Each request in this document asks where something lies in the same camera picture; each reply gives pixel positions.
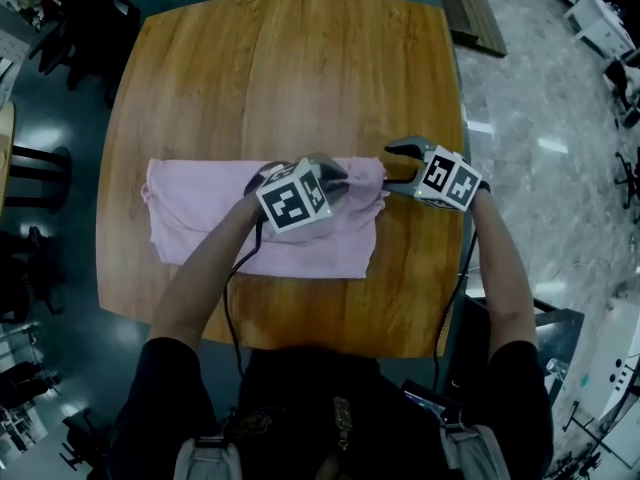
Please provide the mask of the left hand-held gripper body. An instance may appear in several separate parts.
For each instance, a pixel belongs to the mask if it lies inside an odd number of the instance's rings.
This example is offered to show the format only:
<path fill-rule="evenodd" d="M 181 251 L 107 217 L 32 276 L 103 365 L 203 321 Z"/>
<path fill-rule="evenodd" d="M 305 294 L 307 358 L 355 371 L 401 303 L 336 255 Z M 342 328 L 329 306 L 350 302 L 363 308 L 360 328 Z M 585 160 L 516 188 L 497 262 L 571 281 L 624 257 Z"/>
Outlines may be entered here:
<path fill-rule="evenodd" d="M 257 195 L 271 228 L 283 233 L 333 216 L 319 173 L 319 166 L 308 157 L 292 163 L 272 162 L 251 178 L 245 194 Z"/>

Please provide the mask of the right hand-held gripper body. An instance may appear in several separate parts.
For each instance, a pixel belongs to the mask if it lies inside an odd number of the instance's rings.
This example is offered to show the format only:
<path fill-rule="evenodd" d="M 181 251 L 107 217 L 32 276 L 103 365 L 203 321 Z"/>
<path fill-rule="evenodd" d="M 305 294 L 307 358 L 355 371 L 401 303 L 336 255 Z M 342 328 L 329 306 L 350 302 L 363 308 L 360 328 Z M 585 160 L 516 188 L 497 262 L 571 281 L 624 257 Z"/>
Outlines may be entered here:
<path fill-rule="evenodd" d="M 430 206 L 466 212 L 483 178 L 464 158 L 441 146 L 427 150 L 414 198 Z"/>

